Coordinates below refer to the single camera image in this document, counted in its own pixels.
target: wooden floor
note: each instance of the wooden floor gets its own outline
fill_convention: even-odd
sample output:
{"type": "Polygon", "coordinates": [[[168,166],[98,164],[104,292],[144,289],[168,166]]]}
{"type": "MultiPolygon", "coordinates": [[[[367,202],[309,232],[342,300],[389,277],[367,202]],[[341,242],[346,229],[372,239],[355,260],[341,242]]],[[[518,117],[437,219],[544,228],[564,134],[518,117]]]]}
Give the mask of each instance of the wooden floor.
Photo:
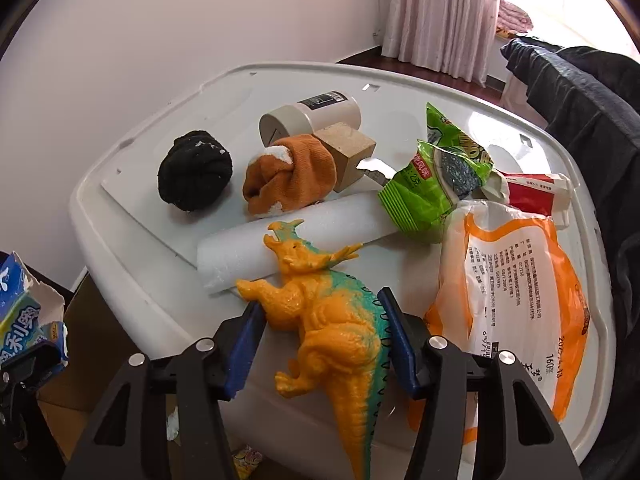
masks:
{"type": "Polygon", "coordinates": [[[476,83],[467,83],[463,79],[456,79],[450,75],[443,74],[442,72],[434,72],[420,66],[412,65],[411,63],[403,63],[397,59],[391,57],[385,57],[380,54],[380,48],[367,50],[355,56],[348,57],[340,61],[340,63],[357,66],[367,66],[370,68],[378,68],[380,70],[388,70],[389,72],[396,72],[399,74],[411,75],[427,81],[433,81],[456,90],[463,91],[467,94],[489,101],[494,105],[500,102],[500,92],[493,88],[482,88],[476,83]]]}

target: foam tube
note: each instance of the foam tube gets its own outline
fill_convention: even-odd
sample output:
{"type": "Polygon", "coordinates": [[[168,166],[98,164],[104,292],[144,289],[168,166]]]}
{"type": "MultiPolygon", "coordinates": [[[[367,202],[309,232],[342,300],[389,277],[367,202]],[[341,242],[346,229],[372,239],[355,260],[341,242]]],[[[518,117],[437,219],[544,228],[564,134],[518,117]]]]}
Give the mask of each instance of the foam tube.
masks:
{"type": "Polygon", "coordinates": [[[297,219],[305,221],[296,228],[298,235],[323,251],[372,242],[398,231],[375,191],[224,229],[198,244],[198,272],[207,291],[220,292],[235,286],[238,279],[257,280],[278,272],[276,257],[262,238],[270,232],[270,223],[297,219]]]}

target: dinosaur toy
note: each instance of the dinosaur toy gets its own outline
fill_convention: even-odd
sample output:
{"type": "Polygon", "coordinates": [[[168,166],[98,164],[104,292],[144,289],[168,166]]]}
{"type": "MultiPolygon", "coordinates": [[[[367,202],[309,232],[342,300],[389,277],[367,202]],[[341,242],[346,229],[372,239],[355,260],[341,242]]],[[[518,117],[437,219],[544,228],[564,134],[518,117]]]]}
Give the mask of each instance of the dinosaur toy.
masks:
{"type": "Polygon", "coordinates": [[[238,280],[247,301],[262,304],[276,330],[298,330],[298,358],[290,375],[277,372],[276,389],[295,397],[322,387],[334,407],[342,445],[356,480],[368,480],[370,446],[389,369],[390,333],[382,304],[358,279],[332,270],[357,258],[362,244],[325,253],[299,238],[303,220],[274,222],[264,244],[278,258],[284,281],[277,288],[265,280],[238,280]]]}

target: bottle label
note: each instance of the bottle label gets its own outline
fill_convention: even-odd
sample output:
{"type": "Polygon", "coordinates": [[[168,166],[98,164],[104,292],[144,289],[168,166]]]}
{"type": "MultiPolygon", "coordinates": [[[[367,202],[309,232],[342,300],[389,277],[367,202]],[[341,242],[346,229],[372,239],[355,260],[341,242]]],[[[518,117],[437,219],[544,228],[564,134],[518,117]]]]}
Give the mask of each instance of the bottle label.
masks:
{"type": "Polygon", "coordinates": [[[346,101],[347,98],[340,92],[327,92],[326,94],[320,94],[315,97],[310,97],[304,101],[298,101],[300,104],[305,105],[311,110],[316,110],[324,106],[332,105],[346,101]]]}

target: rolled orange sock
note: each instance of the rolled orange sock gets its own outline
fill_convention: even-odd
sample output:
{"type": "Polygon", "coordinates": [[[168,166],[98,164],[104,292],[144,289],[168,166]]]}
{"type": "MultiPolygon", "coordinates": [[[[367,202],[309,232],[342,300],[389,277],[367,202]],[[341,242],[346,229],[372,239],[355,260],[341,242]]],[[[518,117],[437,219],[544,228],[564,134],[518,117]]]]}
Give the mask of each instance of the rolled orange sock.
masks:
{"type": "Polygon", "coordinates": [[[246,168],[242,195],[254,216],[275,216],[322,200],[334,188],[335,163],[311,135],[280,139],[246,168]]]}

